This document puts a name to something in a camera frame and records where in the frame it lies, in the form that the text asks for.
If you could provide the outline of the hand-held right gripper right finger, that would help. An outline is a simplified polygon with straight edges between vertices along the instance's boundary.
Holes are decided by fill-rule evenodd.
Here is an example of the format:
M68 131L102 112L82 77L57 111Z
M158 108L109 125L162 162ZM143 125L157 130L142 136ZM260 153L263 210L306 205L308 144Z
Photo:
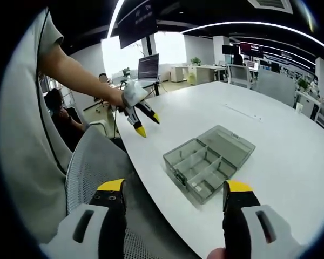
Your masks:
M303 251L291 227L253 189L227 180L223 185L222 227L227 258L299 258Z

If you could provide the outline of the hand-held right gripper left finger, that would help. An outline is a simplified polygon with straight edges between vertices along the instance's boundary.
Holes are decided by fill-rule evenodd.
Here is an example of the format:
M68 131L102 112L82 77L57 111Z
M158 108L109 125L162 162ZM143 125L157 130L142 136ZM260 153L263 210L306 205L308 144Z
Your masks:
M89 204L81 204L39 247L48 258L123 258L126 230L125 180L102 183Z

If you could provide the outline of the person's right hand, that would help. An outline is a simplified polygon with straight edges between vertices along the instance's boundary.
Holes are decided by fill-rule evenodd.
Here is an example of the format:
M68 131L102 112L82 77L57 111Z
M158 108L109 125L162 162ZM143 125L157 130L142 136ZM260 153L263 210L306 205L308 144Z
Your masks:
M225 248L216 248L212 250L207 259L225 259Z

